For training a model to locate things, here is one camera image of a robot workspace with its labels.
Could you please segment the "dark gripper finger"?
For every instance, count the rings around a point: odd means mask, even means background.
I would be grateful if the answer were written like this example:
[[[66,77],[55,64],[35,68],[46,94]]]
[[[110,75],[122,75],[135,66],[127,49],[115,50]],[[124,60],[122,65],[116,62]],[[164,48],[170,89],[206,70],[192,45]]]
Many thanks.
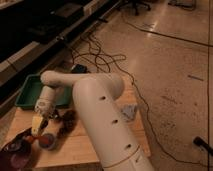
[[[41,130],[44,130],[47,126],[48,126],[48,121],[45,120],[45,121],[41,124],[40,129],[41,129]]]

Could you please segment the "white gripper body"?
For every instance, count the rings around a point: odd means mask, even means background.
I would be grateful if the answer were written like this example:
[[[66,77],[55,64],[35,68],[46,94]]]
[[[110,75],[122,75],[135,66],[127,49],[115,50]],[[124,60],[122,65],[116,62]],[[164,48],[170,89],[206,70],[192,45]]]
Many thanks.
[[[51,115],[56,106],[56,91],[48,86],[44,86],[40,93],[39,98],[35,104],[35,112],[42,115],[43,117],[48,117]]]

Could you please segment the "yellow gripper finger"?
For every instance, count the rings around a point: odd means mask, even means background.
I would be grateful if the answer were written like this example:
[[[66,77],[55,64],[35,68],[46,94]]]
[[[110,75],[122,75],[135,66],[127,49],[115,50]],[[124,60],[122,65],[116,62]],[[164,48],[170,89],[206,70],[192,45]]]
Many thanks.
[[[35,115],[32,118],[32,128],[31,128],[31,134],[32,135],[40,135],[42,132],[42,124],[43,124],[44,118],[40,115]]]

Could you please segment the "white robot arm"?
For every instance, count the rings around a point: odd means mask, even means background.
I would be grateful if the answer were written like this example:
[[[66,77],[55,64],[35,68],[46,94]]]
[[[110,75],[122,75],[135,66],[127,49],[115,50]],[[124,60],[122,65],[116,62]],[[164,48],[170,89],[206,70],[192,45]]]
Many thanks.
[[[31,132],[42,133],[56,106],[57,89],[72,88],[75,110],[90,138],[104,171],[154,171],[135,135],[123,119],[116,100],[124,81],[116,73],[67,74],[45,71],[43,89],[35,105]]]

